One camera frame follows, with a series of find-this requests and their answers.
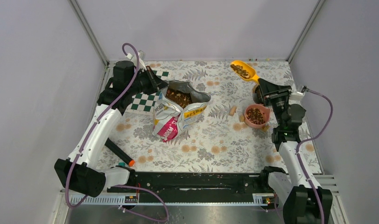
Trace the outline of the yellow plastic scoop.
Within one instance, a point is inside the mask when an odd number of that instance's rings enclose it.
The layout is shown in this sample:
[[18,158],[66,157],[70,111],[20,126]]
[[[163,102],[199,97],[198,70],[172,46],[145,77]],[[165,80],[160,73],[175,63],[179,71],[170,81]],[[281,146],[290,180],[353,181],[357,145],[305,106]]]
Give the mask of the yellow plastic scoop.
[[231,62],[230,67],[244,81],[247,81],[247,82],[253,81],[259,84],[260,77],[257,75],[256,70],[250,65],[248,65],[247,63],[240,60],[235,60]]

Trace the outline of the cat food bag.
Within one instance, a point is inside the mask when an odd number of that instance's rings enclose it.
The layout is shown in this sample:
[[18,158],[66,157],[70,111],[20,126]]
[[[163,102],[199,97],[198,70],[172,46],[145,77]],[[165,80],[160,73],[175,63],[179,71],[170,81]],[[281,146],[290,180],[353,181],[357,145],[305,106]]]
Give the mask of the cat food bag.
[[153,131],[163,142],[170,141],[200,120],[211,96],[197,91],[190,82],[167,80],[154,105]]

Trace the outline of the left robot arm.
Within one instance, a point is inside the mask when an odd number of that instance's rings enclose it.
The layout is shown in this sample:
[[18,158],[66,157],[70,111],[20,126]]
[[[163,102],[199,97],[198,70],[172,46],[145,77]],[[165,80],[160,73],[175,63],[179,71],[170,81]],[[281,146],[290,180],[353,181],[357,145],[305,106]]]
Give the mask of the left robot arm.
[[136,180],[130,168],[98,170],[98,159],[104,146],[119,150],[109,135],[133,97],[140,93],[154,95],[167,86],[149,66],[138,70],[131,61],[116,62],[85,134],[66,159],[57,159],[54,164],[62,186],[91,197],[116,185],[126,192],[134,190]]

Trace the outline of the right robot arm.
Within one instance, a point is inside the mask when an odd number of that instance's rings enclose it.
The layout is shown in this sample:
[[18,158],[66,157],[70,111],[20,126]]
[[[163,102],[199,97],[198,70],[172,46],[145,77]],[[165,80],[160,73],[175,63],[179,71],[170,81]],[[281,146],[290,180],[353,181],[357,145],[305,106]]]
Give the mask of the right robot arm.
[[306,92],[332,104],[328,97],[306,86],[293,92],[289,85],[277,85],[260,78],[255,90],[257,99],[273,109],[278,125],[273,128],[272,142],[288,171],[285,174],[278,168],[264,168],[266,175],[260,178],[259,185],[265,192],[274,190],[286,224],[326,224],[332,207],[331,191],[321,186],[301,153],[301,146],[316,138],[301,140],[299,127],[306,110],[299,104],[290,104],[290,100],[294,96],[303,97]]

